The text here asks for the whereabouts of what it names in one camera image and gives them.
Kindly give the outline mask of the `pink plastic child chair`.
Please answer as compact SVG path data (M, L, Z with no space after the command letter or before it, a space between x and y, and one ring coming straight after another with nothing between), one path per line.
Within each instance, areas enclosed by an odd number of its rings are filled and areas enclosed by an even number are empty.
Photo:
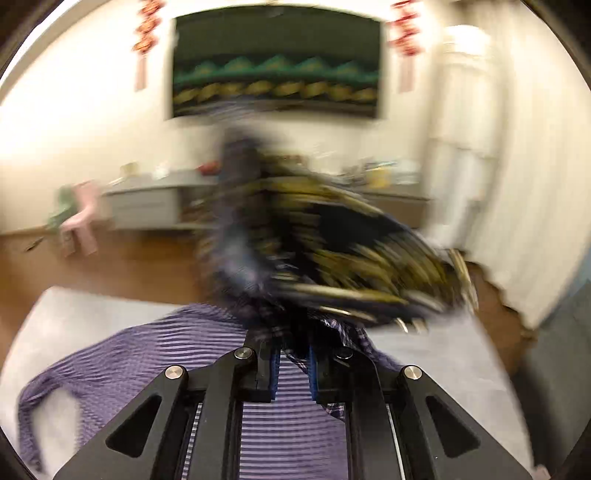
M69 256L75 251L75 241L86 256L97 252L97 241L92 231L92 222L98 212L100 189L95 181L86 181L74 186L78 212L59 227L62 252Z

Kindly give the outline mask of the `grey TV cabinet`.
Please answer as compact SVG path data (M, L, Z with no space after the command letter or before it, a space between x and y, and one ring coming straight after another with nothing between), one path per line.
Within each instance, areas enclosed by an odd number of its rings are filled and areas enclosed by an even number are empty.
M150 174L121 179L106 187L102 198L118 230L205 230L211 227L207 201L215 187L214 176L177 170L161 179ZM349 190L413 229L424 224L430 199L419 184Z

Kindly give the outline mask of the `white standing air conditioner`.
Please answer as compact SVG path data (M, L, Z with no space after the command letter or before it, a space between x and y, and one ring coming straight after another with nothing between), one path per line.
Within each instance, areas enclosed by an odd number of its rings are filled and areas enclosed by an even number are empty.
M497 156L503 94L490 35L473 25L444 30L429 131L428 238L462 249Z

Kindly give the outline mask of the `wall television with dust cover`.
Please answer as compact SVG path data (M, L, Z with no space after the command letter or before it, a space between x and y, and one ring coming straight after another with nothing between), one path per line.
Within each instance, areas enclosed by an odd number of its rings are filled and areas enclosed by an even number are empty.
M175 20L171 114L222 101L376 118L382 24L332 9L235 6Z

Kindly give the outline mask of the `black gold patterned cloth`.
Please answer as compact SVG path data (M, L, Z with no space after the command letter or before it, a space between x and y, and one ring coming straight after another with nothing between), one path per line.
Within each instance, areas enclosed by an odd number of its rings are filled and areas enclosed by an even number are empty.
M472 310L462 256L438 249L361 195L224 128L208 265L239 317L281 311L377 327Z

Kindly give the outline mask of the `white curtain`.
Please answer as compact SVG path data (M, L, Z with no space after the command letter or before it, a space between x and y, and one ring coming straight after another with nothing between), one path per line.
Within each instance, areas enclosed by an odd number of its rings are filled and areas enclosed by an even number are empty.
M523 3L501 3L493 25L507 107L474 254L506 304L536 329L590 243L590 90L557 36Z

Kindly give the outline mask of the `green plastic child chair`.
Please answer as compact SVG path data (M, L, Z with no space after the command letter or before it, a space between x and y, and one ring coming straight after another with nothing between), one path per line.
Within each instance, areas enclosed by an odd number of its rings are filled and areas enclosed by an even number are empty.
M47 228L57 231L62 223L78 212L78 204L73 185L64 185L58 188L55 196L55 209L49 215Z

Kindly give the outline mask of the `red knot wall ornament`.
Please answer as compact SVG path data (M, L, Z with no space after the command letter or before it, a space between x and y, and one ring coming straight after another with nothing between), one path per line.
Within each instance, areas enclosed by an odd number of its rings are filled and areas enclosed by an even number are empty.
M388 45L393 48L400 60L399 92L413 90L415 77L415 58L423 52L418 36L421 28L417 24L421 15L419 1L394 1L391 5L392 18L388 21Z
M154 30L160 25L160 10L164 7L162 0L141 1L138 10L139 24L135 29L137 40L132 50L137 54L137 68L134 90L141 91L146 88L146 66L149 51L157 44Z

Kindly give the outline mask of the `purple plaid shirt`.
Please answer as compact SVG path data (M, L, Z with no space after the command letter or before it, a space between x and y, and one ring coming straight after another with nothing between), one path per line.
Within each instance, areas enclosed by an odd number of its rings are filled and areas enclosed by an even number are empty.
M18 446L40 468L33 413L54 390L73 395L81 409L78 442L85 445L166 367L211 365L242 345L245 331L222 311L204 305L121 332L79 350L33 378L17 401ZM279 389L270 403L243 408L242 479L346 478L346 427L338 409L311 399L308 374L279 357Z

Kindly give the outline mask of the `red knot wall ornament right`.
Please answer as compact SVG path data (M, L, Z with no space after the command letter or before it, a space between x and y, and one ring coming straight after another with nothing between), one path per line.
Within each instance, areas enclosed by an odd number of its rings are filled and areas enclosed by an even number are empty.
M418 36L421 28L417 24L421 15L419 1L394 1L391 5L392 18L388 21L388 45L393 48L400 60L399 92L413 90L415 77L415 58L423 52Z

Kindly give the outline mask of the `grey floor rug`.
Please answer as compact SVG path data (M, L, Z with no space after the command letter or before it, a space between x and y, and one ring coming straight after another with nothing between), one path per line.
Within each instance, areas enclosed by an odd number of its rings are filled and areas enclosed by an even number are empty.
M1 373L1 426L25 464L53 477L156 375L192 369L242 345L245 329L221 309L46 290L20 328ZM424 369L524 467L529 435L501 362L475 316L418 333L368 331L370 351ZM346 477L344 424L311 400L308 379L280 362L276 401L245 410L244 479Z

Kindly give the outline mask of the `red knot wall ornament left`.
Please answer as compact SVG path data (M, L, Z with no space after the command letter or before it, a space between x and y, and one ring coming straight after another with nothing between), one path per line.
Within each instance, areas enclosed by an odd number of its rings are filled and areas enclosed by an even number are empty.
M154 30L160 25L160 10L164 7L162 0L141 1L138 10L139 24L135 29L137 40L132 50L137 54L137 68L134 90L141 91L146 88L146 66L149 51L157 44Z

